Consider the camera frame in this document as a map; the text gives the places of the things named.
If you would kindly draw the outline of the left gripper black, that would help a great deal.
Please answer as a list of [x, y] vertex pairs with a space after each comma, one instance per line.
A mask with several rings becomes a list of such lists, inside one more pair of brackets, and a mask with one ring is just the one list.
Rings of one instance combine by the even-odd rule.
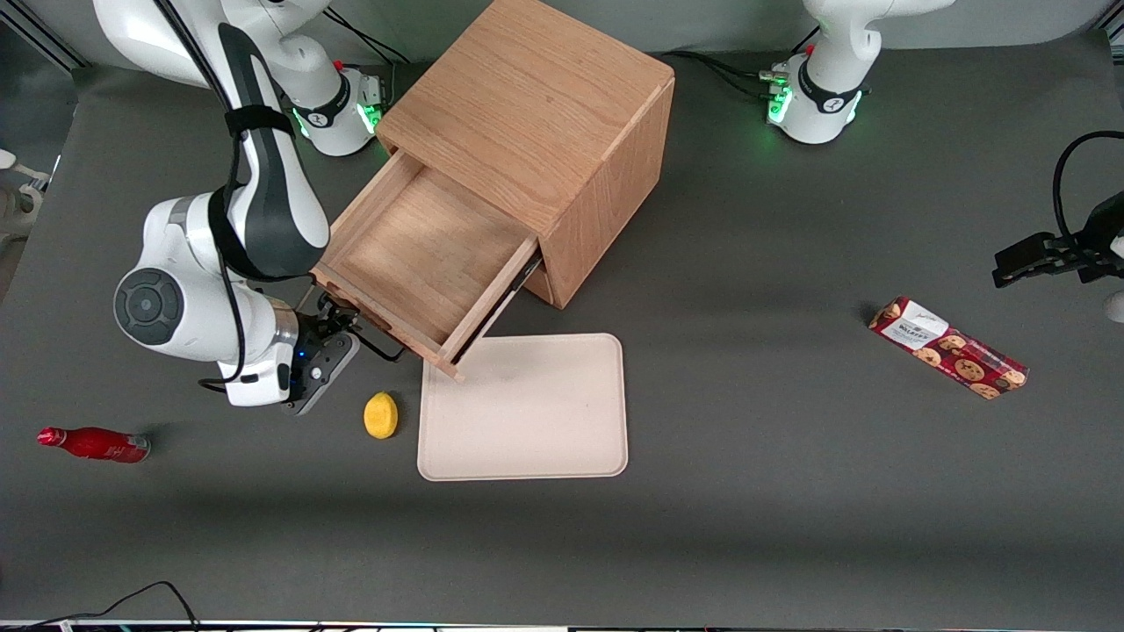
[[1123, 259], [1113, 244], [1123, 236], [1123, 192], [1117, 192], [1093, 208], [1077, 240], [1096, 267], [1079, 264], [1079, 256], [1071, 251], [1071, 241], [1052, 233], [1032, 233], [1026, 240], [1016, 241], [1010, 247], [995, 254], [997, 267], [992, 280], [997, 289], [1039, 276], [1064, 276], [1078, 271], [1081, 285], [1090, 285], [1102, 277], [1123, 277]]

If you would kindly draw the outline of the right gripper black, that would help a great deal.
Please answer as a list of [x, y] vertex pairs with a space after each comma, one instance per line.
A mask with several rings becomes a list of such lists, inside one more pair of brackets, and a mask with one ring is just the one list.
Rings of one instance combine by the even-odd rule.
[[350, 345], [350, 328], [360, 320], [360, 312], [329, 294], [297, 309], [299, 336], [297, 356], [317, 356], [324, 345]]

